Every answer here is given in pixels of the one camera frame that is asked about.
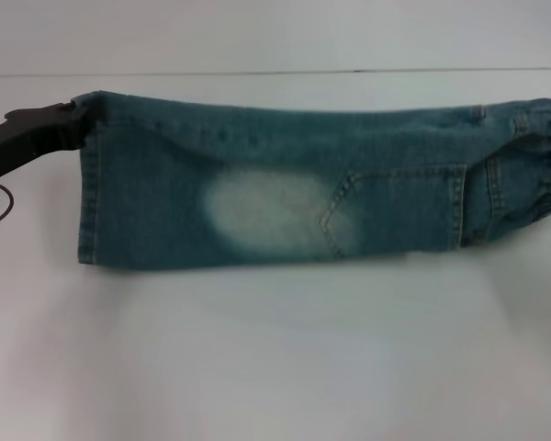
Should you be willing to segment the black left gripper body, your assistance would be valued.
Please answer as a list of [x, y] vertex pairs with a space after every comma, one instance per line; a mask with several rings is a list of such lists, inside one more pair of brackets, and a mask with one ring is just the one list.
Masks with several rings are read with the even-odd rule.
[[0, 177], [58, 147], [56, 111], [30, 108], [8, 112], [0, 124]]

